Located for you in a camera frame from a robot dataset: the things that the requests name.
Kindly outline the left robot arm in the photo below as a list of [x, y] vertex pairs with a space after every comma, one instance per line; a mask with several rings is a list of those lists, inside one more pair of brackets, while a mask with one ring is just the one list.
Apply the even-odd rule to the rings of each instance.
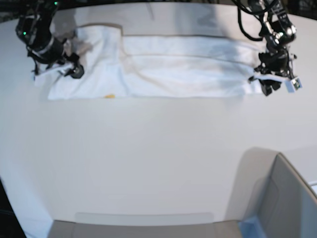
[[[259, 53], [260, 64], [254, 68], [254, 75], [248, 81], [258, 81], [265, 96], [278, 90], [282, 83], [287, 84], [291, 91], [301, 88], [293, 69], [293, 60], [297, 56], [289, 52], [290, 44], [296, 39], [297, 29], [290, 21], [282, 1], [249, 0], [247, 6], [240, 0], [234, 3], [237, 6], [239, 28], [244, 36], [254, 42], [266, 42], [265, 51]], [[244, 30], [242, 12], [254, 16], [260, 22], [258, 38]]]

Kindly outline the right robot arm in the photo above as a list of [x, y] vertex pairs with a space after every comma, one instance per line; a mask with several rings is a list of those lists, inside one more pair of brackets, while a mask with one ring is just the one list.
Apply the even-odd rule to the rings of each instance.
[[35, 64], [34, 78], [54, 71], [74, 79], [84, 75], [80, 57], [72, 51], [70, 41], [58, 39], [50, 30], [59, 6], [58, 0], [28, 0], [19, 16], [15, 32]]

